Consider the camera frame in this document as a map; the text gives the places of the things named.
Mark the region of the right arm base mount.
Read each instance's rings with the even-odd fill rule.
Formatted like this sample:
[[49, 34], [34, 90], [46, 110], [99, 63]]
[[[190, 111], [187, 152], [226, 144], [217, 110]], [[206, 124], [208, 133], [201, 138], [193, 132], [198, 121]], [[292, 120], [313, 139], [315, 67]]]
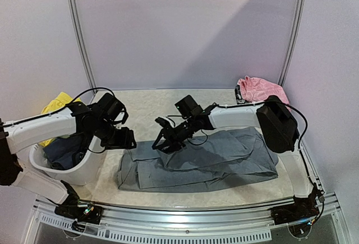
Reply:
[[308, 220], [314, 224], [324, 212], [325, 197], [322, 193], [310, 194], [307, 198], [293, 197], [294, 203], [276, 206], [270, 209], [275, 225]]

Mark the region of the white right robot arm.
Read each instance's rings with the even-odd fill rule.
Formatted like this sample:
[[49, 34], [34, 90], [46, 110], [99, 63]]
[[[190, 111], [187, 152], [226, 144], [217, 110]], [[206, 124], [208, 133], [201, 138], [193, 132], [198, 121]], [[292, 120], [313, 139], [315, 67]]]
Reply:
[[215, 130], [225, 127], [258, 127], [261, 129], [266, 146], [279, 154], [291, 181], [294, 197], [299, 199], [290, 208], [294, 219], [302, 219], [312, 209], [313, 196], [323, 201], [323, 192], [312, 174], [301, 151], [303, 133], [298, 131], [298, 123], [292, 111], [294, 107], [271, 95], [263, 102], [219, 105], [213, 103], [202, 108], [194, 98], [187, 95], [175, 104], [183, 122], [172, 126], [165, 118], [155, 121], [161, 131], [152, 148], [166, 154], [185, 147], [185, 140], [200, 130]]

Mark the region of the grey button-up shirt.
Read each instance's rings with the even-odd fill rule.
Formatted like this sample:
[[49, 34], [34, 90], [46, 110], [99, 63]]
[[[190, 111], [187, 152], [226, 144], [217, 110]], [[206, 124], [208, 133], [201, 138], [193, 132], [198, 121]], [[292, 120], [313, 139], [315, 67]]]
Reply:
[[124, 152], [117, 186], [124, 191], [212, 192], [276, 179], [278, 156], [252, 127], [199, 136], [174, 153], [152, 149], [151, 141]]

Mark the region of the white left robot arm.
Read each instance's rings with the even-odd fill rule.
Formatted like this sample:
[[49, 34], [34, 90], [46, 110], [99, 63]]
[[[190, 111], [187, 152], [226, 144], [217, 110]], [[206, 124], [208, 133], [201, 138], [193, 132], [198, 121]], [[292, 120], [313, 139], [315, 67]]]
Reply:
[[125, 105], [114, 94], [105, 93], [96, 103], [73, 101], [63, 108], [28, 119], [1, 125], [1, 185], [17, 186], [41, 195], [71, 218], [79, 218], [82, 203], [71, 197], [72, 187], [43, 173], [29, 169], [17, 153], [51, 138], [84, 133], [100, 141], [105, 150], [134, 149], [133, 130], [124, 125], [128, 119]]

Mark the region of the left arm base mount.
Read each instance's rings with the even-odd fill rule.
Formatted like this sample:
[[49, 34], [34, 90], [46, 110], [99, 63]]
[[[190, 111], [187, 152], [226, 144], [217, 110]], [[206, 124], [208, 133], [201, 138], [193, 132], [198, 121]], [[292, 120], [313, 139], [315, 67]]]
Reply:
[[68, 196], [66, 200], [58, 204], [54, 213], [78, 222], [100, 224], [104, 208], [89, 203], [82, 204], [74, 196]]

